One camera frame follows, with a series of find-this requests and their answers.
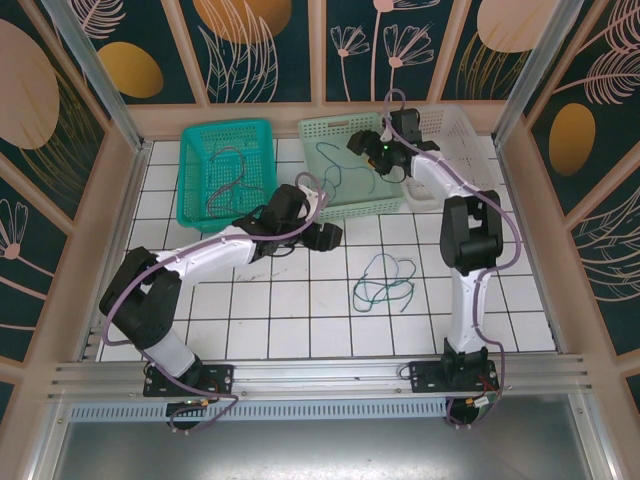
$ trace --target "white tile floor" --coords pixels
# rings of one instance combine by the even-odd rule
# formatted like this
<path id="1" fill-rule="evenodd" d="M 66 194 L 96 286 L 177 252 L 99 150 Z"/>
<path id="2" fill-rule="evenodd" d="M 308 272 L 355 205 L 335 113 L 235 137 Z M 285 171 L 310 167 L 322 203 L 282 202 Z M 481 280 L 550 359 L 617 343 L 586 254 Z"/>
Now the white tile floor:
<path id="1" fill-rule="evenodd" d="M 490 139 L 482 142 L 500 173 Z M 291 182 L 304 170 L 300 141 L 274 145 L 278 179 Z M 201 238 L 175 220 L 178 156 L 178 142 L 154 144 L 128 249 L 169 249 Z M 501 173 L 499 178 L 498 192 L 510 211 Z M 332 252 L 296 248 L 288 257 L 212 274 L 208 282 L 181 292 L 174 324 L 178 334 L 205 360 L 442 353 L 451 322 L 450 272 L 438 247 L 442 215 L 414 215 L 406 206 L 400 212 L 340 222 L 345 235 L 342 246 Z M 508 228 L 504 233 L 502 263 L 515 250 L 513 235 Z M 358 312 L 355 307 L 365 305 L 354 303 L 353 288 L 373 257 L 383 252 L 415 263 L 413 299 L 404 311 L 406 299 Z M 369 278 L 391 276 L 392 269 L 392 262 L 378 259 L 369 268 Z M 408 262 L 401 263 L 398 277 L 408 277 L 411 269 Z M 556 349 L 526 254 L 491 279 L 486 310 L 486 334 L 507 351 Z M 140 355 L 130 346 L 107 347 L 100 349 L 98 359 L 139 360 Z"/>

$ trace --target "green wire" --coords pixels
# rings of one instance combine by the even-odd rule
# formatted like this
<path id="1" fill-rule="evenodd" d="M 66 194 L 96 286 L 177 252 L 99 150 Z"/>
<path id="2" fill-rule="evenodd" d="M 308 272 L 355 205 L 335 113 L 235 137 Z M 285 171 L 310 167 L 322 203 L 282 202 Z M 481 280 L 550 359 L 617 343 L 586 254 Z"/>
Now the green wire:
<path id="1" fill-rule="evenodd" d="M 385 257 L 388 257 L 393 261 L 396 267 L 395 275 L 393 275 L 393 278 L 387 275 L 387 278 L 385 279 L 384 282 L 367 280 L 367 276 L 369 275 L 369 269 L 371 268 L 371 266 L 374 264 L 374 262 L 377 260 L 378 257 L 382 257 L 383 261 Z M 398 275 L 400 274 L 400 264 L 403 262 L 410 263 L 411 266 L 413 267 L 413 271 L 408 277 L 398 278 Z M 362 277 L 360 277 L 360 279 L 356 282 L 355 286 L 353 287 L 353 297 L 352 297 L 353 308 L 357 312 L 368 313 L 371 311 L 374 305 L 377 305 L 379 303 L 392 302 L 395 300 L 403 300 L 405 298 L 408 298 L 407 303 L 405 303 L 404 307 L 402 307 L 402 310 L 400 310 L 400 312 L 404 312 L 405 309 L 411 303 L 411 300 L 413 300 L 413 293 L 414 293 L 415 286 L 409 280 L 413 278 L 416 271 L 417 271 L 416 264 L 413 262 L 413 260 L 408 260 L 408 259 L 396 260 L 388 253 L 379 253 L 378 255 L 373 257 L 373 259 L 371 259 L 371 261 L 369 262 L 369 265 L 367 265 L 367 268 L 364 269 L 364 274 L 362 275 Z M 371 298 L 369 296 L 369 291 L 367 290 L 368 285 L 380 287 Z M 396 294 L 395 296 L 391 294 L 392 289 L 394 288 L 397 289 L 398 287 L 402 287 L 403 285 L 407 285 L 409 287 L 409 290 L 407 292 L 405 292 L 402 295 Z M 358 292 L 358 289 L 360 287 L 364 287 L 364 297 L 361 295 L 361 293 Z M 361 309 L 357 307 L 356 298 L 362 301 L 363 303 L 367 303 L 368 308 Z"/>

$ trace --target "teal plastic basket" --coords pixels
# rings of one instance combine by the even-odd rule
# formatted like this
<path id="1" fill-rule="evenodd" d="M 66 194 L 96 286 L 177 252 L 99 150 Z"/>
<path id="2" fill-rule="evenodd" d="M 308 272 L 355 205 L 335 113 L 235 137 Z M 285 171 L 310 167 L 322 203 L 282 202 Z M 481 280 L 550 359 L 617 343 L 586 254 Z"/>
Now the teal plastic basket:
<path id="1" fill-rule="evenodd" d="M 364 156 L 354 155 L 347 149 L 351 135 L 360 130 L 381 133 L 382 117 L 377 113 L 362 113 L 298 123 L 307 169 L 320 180 L 331 198 L 320 215 L 321 221 L 394 213 L 405 202 L 399 184 L 383 181 Z M 393 172 L 387 179 L 399 180 Z"/>
<path id="2" fill-rule="evenodd" d="M 215 199 L 212 205 L 225 208 L 212 208 L 216 216 L 212 218 L 207 211 L 209 198 L 242 173 L 242 160 L 235 151 L 227 150 L 212 158 L 225 147 L 242 152 L 245 173 L 242 185 L 234 185 Z M 266 205 L 277 185 L 273 135 L 268 121 L 211 123 L 182 132 L 176 216 L 183 227 L 202 233 L 219 232 L 242 214 Z"/>

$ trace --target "black mounting plate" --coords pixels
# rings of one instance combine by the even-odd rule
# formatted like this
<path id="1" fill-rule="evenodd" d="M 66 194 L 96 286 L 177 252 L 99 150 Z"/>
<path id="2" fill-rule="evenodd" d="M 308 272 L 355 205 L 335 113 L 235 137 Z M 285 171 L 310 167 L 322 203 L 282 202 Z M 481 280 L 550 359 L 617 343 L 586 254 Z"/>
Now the black mounting plate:
<path id="1" fill-rule="evenodd" d="M 233 365 L 204 365 L 200 381 L 194 388 L 211 392 L 213 395 L 218 386 L 218 393 L 231 393 L 233 386 Z M 158 371 L 157 368 L 149 365 L 145 373 L 144 389 L 142 390 L 144 397 L 194 397 L 191 392 L 187 392 L 182 388 L 171 383 L 167 378 Z"/>
<path id="2" fill-rule="evenodd" d="M 496 390 L 498 390 L 500 383 L 498 382 L 496 365 L 491 360 L 487 360 L 484 371 L 470 368 L 467 371 L 458 372 L 453 382 L 446 380 L 440 360 L 409 362 L 408 369 L 413 393 L 482 392 L 484 386 L 478 375 L 482 375 Z"/>

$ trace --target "ventilated metal panel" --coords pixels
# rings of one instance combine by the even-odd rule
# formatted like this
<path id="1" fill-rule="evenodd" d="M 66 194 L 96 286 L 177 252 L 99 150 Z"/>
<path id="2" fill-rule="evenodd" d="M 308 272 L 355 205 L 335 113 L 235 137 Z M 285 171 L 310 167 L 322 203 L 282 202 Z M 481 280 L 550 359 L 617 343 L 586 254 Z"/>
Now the ventilated metal panel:
<path id="1" fill-rule="evenodd" d="M 166 403 L 76 404 L 71 422 L 164 422 Z M 223 406 L 210 405 L 205 419 Z M 177 420 L 202 419 L 203 411 L 187 412 Z M 402 400 L 322 400 L 296 402 L 243 402 L 221 420 L 333 420 L 370 418 L 443 417 L 445 400 L 419 398 Z"/>

